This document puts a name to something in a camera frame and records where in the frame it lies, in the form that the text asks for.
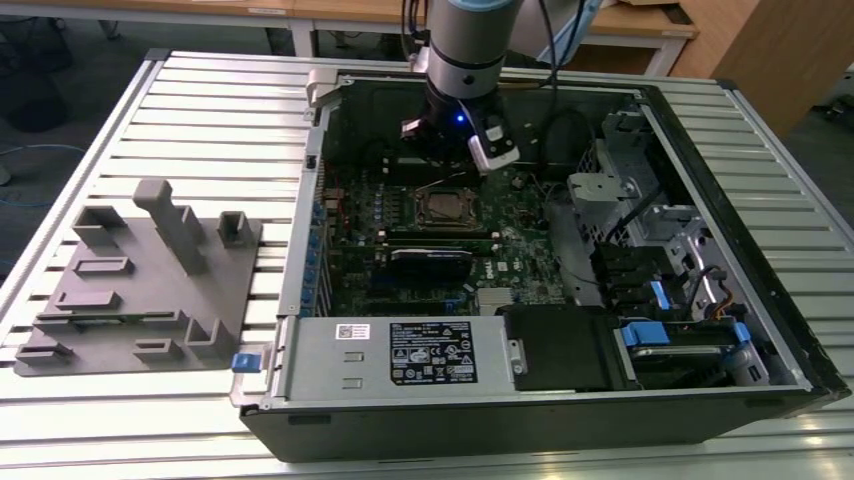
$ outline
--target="metal worktable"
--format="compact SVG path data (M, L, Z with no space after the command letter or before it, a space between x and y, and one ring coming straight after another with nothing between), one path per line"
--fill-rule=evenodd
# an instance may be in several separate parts
M192 205L198 217L242 210L262 219L241 340L272 340L309 126L304 85L317 65L402 68L397 63L186 52L143 62L0 290L0 478L728 479L735 471L743 477L845 477L854 469L854 397L793 419L757 422L701 445L292 465L276 461L254 440L229 401L232 387L233 395L262 391L260 374L13 374L15 347L26 340L74 248L69 224L75 212L82 205L109 204L122 215L142 216L130 202L142 176L167 178L175 203ZM565 78L649 82L613 75ZM655 83L849 378L851 230L739 93L704 80Z

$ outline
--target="wooden desk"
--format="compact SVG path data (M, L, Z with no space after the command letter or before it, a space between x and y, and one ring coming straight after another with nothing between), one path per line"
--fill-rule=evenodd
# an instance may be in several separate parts
M286 28L300 57L316 56L317 30L400 31L400 0L0 0L0 14ZM693 26L672 24L656 7L617 4L598 12L582 43L652 50L643 73L663 76L696 33Z

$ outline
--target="sticker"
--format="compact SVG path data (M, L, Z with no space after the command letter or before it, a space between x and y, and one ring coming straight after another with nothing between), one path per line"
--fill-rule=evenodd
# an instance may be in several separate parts
M370 325L366 323L338 323L334 326L334 340L368 340Z
M394 385L477 383L469 322L392 323L389 358Z
M692 32L680 32L677 30L664 30L661 32L661 36L664 37L685 37L691 38L693 36Z
M260 13L261 15L285 15L286 12L280 8L248 8L249 13Z

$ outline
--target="warning label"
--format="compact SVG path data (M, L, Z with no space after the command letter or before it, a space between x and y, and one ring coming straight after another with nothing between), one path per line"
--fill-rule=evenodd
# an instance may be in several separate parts
M389 344L396 385L477 382L470 323L392 323Z

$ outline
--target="metal bracket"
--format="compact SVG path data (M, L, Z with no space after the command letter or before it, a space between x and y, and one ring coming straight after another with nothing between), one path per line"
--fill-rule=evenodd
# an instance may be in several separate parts
M305 97L312 108L321 107L329 102L330 96L337 90L337 69L314 68L308 72L308 82L305 83Z

